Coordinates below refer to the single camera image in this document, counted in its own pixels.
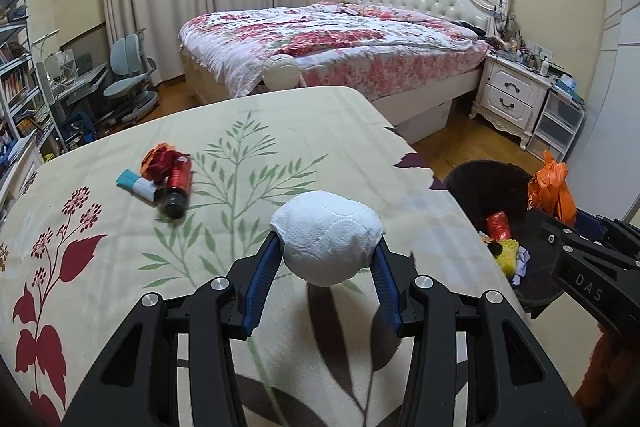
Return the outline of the white two-drawer nightstand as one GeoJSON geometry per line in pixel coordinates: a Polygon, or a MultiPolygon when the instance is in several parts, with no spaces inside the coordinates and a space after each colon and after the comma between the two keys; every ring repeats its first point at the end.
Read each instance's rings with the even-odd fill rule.
{"type": "Polygon", "coordinates": [[[516,136],[526,150],[550,88],[548,78],[489,53],[469,118],[482,116],[496,130],[516,136]]]}

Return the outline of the yellow foam fruit net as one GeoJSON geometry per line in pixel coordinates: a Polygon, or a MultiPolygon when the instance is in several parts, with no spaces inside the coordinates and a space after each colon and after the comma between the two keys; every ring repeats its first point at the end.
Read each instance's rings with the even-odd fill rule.
{"type": "Polygon", "coordinates": [[[500,239],[500,241],[491,241],[488,248],[503,275],[511,280],[516,272],[516,259],[518,259],[520,244],[515,239],[500,239]]]}

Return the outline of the white and teal small box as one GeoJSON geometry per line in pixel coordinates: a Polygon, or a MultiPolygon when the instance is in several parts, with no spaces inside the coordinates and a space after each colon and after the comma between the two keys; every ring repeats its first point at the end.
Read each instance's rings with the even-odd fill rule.
{"type": "Polygon", "coordinates": [[[130,169],[126,169],[117,177],[116,185],[150,204],[157,204],[163,193],[160,185],[139,176],[130,169]]]}

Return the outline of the pale blue desk chair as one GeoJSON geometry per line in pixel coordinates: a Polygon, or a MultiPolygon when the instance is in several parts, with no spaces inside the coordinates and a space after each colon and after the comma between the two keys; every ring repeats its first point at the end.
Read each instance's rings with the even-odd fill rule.
{"type": "Polygon", "coordinates": [[[111,46],[110,67],[115,81],[103,91],[114,104],[104,117],[108,127],[131,126],[157,106],[157,90],[152,85],[156,62],[144,50],[145,29],[139,29],[111,46]]]}

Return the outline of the red can with black cap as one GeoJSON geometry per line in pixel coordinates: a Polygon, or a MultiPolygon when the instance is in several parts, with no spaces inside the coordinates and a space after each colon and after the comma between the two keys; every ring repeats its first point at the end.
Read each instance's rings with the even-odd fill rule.
{"type": "Polygon", "coordinates": [[[192,162],[189,156],[179,156],[172,165],[165,187],[164,210],[172,220],[186,214],[192,183],[192,162]]]}

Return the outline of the white cardboard box under bed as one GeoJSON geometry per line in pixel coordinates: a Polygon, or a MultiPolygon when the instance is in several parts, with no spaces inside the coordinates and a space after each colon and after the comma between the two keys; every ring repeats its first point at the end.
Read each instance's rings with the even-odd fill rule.
{"type": "Polygon", "coordinates": [[[396,130],[409,144],[418,143],[446,127],[451,105],[451,101],[439,104],[401,122],[396,126],[396,130]]]}

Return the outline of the beige floral bedspread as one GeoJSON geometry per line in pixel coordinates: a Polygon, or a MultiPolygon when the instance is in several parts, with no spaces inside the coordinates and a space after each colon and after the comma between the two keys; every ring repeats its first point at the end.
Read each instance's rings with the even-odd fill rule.
{"type": "MultiPolygon", "coordinates": [[[[136,301],[188,295],[256,253],[272,214],[327,191],[381,218],[388,247],[450,291],[511,287],[457,202],[357,91],[238,98],[85,145],[35,170],[1,229],[1,355],[38,421],[58,425],[136,301]],[[180,220],[116,185],[158,143],[189,156],[180,220]]],[[[367,271],[329,288],[286,268],[250,339],[232,346],[252,426],[389,426],[411,343],[395,337],[367,271]]]]}

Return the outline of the white bed with floral quilt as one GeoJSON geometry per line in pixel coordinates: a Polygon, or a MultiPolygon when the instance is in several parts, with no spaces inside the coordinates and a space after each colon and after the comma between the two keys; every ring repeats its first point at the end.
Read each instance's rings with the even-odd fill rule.
{"type": "Polygon", "coordinates": [[[510,0],[342,0],[220,11],[179,31],[186,84],[203,103],[347,87],[396,128],[475,90],[510,0]]]}

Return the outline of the grey study desk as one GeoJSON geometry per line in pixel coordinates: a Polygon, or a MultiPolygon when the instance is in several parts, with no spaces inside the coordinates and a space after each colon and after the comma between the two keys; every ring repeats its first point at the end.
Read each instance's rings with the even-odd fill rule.
{"type": "Polygon", "coordinates": [[[90,98],[98,93],[110,72],[106,63],[78,74],[74,62],[70,62],[70,69],[65,69],[55,55],[49,55],[43,62],[35,64],[35,72],[58,131],[63,129],[64,121],[76,113],[86,115],[91,121],[96,120],[90,98]]]}

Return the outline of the white crumpled paper scrap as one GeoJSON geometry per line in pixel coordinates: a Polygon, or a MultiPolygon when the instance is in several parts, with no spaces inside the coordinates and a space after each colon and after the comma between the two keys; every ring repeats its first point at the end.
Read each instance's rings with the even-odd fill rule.
{"type": "Polygon", "coordinates": [[[518,247],[515,255],[515,272],[512,277],[512,284],[514,286],[520,285],[521,281],[526,277],[529,259],[529,251],[523,246],[518,247]]]}

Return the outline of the dark red cloth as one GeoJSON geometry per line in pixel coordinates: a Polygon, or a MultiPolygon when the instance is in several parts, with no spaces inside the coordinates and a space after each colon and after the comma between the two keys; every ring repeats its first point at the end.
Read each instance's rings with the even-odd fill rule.
{"type": "Polygon", "coordinates": [[[174,169],[176,161],[183,157],[183,153],[178,152],[174,148],[171,148],[167,152],[163,153],[160,158],[155,159],[149,169],[151,180],[156,184],[161,184],[171,174],[171,170],[174,169]]]}

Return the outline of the clear plastic drawer unit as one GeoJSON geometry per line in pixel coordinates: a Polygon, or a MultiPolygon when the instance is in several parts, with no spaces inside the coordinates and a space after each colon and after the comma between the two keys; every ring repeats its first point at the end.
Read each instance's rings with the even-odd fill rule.
{"type": "Polygon", "coordinates": [[[544,99],[527,152],[544,160],[548,152],[556,161],[566,161],[577,138],[585,109],[562,90],[552,88],[544,99]]]}

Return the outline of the white tissue ball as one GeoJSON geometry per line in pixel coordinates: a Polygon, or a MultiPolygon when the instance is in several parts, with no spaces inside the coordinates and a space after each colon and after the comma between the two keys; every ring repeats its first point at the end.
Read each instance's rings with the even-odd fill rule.
{"type": "Polygon", "coordinates": [[[341,284],[371,264],[385,234],[370,207],[326,191],[300,194],[270,220],[280,239],[285,265],[307,283],[341,284]]]}

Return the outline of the orange plastic bag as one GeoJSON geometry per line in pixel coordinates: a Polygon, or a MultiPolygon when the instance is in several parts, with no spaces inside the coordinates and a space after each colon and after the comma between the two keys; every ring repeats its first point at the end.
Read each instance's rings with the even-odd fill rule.
{"type": "Polygon", "coordinates": [[[565,162],[556,161],[544,151],[544,165],[527,185],[528,208],[540,210],[572,227],[577,220],[577,207],[566,183],[568,169],[565,162]]]}

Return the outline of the white bookshelf with books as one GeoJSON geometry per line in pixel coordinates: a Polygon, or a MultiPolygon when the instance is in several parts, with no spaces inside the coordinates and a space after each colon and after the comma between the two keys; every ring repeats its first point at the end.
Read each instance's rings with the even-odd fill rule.
{"type": "Polygon", "coordinates": [[[27,0],[1,0],[1,152],[31,136],[41,158],[64,152],[62,134],[44,95],[28,28],[27,0]]]}

